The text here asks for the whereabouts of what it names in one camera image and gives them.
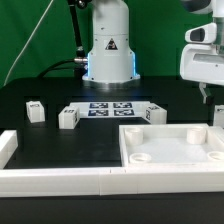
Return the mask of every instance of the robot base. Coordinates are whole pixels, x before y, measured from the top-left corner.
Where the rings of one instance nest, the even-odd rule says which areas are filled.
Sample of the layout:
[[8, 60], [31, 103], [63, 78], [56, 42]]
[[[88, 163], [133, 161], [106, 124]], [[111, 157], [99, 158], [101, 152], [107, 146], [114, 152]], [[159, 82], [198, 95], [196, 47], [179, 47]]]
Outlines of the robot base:
[[140, 84], [140, 75], [133, 77], [130, 81], [126, 82], [97, 82], [88, 78], [87, 74], [82, 77], [83, 85], [85, 87], [91, 87], [96, 89], [125, 89], [131, 87], [137, 87]]

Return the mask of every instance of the white base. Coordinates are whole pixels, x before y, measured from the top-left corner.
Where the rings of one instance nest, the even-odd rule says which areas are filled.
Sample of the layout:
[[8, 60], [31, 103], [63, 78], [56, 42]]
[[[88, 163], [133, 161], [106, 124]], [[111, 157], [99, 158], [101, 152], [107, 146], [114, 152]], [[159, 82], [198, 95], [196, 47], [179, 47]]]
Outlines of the white base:
[[86, 87], [93, 87], [93, 88], [99, 88], [99, 89], [121, 89], [121, 88], [127, 88], [127, 87], [133, 87], [138, 86], [140, 81], [140, 75], [136, 75], [132, 77], [129, 80], [125, 81], [113, 81], [105, 80], [105, 81], [96, 81], [92, 78], [88, 77], [88, 74], [85, 74], [83, 79], [83, 84]]

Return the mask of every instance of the white cable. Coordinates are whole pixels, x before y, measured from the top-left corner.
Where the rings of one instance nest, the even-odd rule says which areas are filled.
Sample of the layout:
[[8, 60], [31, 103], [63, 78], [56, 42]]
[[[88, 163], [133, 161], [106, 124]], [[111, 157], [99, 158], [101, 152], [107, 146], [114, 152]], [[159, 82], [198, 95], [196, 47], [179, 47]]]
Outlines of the white cable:
[[12, 64], [12, 67], [9, 69], [9, 72], [5, 78], [5, 82], [4, 82], [4, 86], [7, 84], [9, 77], [14, 69], [14, 67], [16, 66], [16, 63], [18, 62], [18, 60], [20, 59], [20, 57], [22, 56], [22, 54], [24, 53], [24, 51], [26, 50], [28, 44], [30, 43], [30, 41], [32, 40], [34, 34], [36, 33], [37, 29], [39, 28], [41, 22], [43, 21], [44, 17], [46, 16], [47, 12], [49, 11], [49, 9], [51, 8], [52, 3], [54, 2], [54, 0], [51, 0], [49, 5], [47, 6], [47, 8], [45, 9], [43, 15], [41, 16], [39, 22], [37, 23], [36, 27], [34, 28], [33, 32], [31, 33], [29, 39], [27, 40], [26, 44], [24, 45], [23, 49], [21, 50], [21, 52], [19, 53], [19, 55], [17, 56], [16, 60], [14, 61], [14, 63]]

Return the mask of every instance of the white box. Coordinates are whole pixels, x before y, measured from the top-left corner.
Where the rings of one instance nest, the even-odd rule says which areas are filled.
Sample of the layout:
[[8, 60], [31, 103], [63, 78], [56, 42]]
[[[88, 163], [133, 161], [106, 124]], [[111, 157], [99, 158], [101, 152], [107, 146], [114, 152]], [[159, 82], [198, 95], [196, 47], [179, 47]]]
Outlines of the white box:
[[40, 101], [30, 101], [26, 103], [27, 115], [31, 123], [44, 122], [44, 107]]
[[213, 126], [224, 128], [224, 105], [215, 106]]
[[154, 103], [145, 105], [143, 118], [150, 124], [166, 124], [167, 111]]
[[60, 129], [74, 129], [80, 120], [79, 108], [65, 107], [58, 115]]

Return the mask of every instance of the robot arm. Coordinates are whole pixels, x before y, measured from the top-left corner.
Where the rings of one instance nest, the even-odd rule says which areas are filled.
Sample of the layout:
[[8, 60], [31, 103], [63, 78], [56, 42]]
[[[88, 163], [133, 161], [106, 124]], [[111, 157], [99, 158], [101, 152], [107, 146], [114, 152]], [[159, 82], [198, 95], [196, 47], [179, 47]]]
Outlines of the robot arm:
[[181, 0], [183, 7], [195, 14], [213, 12], [213, 22], [186, 32], [180, 65], [183, 79], [200, 82], [204, 103], [209, 99], [206, 83], [224, 86], [224, 1]]

